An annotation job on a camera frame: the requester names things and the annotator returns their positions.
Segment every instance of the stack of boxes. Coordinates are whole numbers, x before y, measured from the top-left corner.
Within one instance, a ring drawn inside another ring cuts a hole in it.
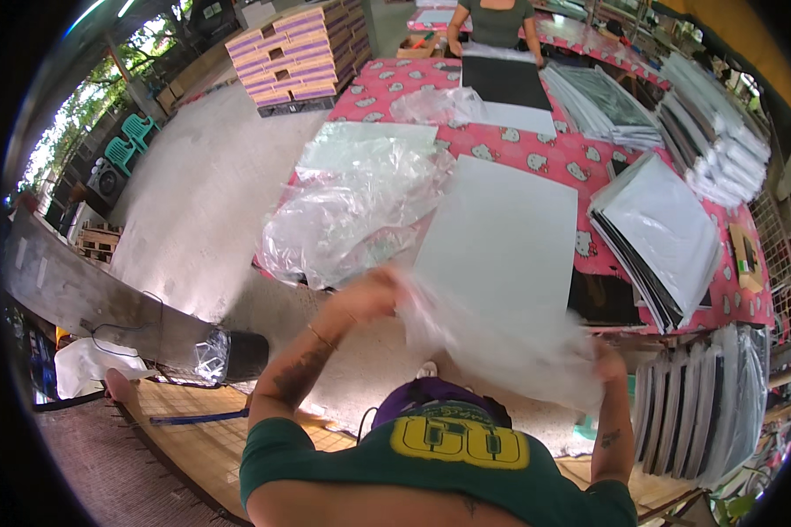
[[[372,57],[360,0],[293,7],[226,48],[258,106],[337,94]]]

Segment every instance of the gold bracelet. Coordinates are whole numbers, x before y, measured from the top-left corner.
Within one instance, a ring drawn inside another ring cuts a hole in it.
[[[317,333],[317,332],[316,332],[316,330],[313,328],[313,326],[311,326],[310,324],[308,324],[308,329],[310,330],[310,332],[311,332],[311,333],[313,333],[313,334],[314,334],[314,336],[315,336],[316,338],[318,338],[318,339],[319,339],[319,341],[320,341],[321,343],[325,344],[327,347],[331,348],[332,350],[336,350],[336,349],[337,349],[337,346],[335,346],[335,345],[333,345],[333,344],[329,343],[329,342],[328,342],[326,339],[322,338],[322,335],[320,335],[319,333]]]

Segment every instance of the arm tattoo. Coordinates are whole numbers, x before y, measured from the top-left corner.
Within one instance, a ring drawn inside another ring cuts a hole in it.
[[[618,428],[615,432],[605,433],[603,437],[601,437],[601,448],[604,450],[610,448],[619,437],[621,437],[621,428]]]
[[[465,509],[469,511],[469,516],[475,518],[475,511],[477,510],[477,503],[478,501],[471,496],[463,495],[463,504],[465,505]]]
[[[278,388],[276,398],[291,408],[297,408],[316,383],[332,351],[325,343],[318,343],[316,348],[305,353],[297,363],[277,374],[272,379]]]

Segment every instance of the concrete floor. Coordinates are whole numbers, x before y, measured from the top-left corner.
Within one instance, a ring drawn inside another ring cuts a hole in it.
[[[374,0],[382,55],[395,55],[413,9],[412,3]],[[261,333],[272,354],[279,352],[325,296],[264,278],[250,263],[264,217],[326,116],[261,119],[239,83],[182,108],[139,160],[109,217],[126,228],[110,273],[203,321]],[[363,412],[412,379],[430,357],[432,351],[406,349],[396,319],[359,327],[308,401],[356,431]],[[446,354],[433,357],[441,377],[492,395],[507,406],[516,428],[538,437],[552,454],[591,451],[591,441],[573,436],[577,412],[464,379]]]

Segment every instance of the ceiling light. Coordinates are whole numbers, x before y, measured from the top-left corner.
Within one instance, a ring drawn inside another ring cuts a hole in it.
[[[91,7],[89,7],[85,13],[82,13],[82,16],[80,16],[79,18],[77,18],[77,19],[76,19],[76,22],[74,22],[73,24],[71,24],[71,27],[67,28],[67,31],[65,31],[65,36],[67,36],[67,34],[68,34],[68,33],[70,33],[71,31],[73,31],[73,28],[74,28],[74,27],[76,27],[76,25],[77,25],[77,24],[79,24],[80,22],[82,22],[82,21],[83,21],[83,19],[84,19],[86,16],[88,16],[88,15],[89,15],[89,14],[90,14],[92,11],[94,11],[94,10],[95,10],[97,7],[99,7],[99,5],[100,5],[100,4],[102,4],[103,2],[105,2],[105,0],[97,0],[96,2],[94,2],[94,5],[92,5]]]
[[[117,18],[123,18],[123,15],[127,13],[129,6],[131,6],[134,2],[135,0],[127,0],[127,2],[123,4],[123,7],[120,8],[120,12],[117,13]]]

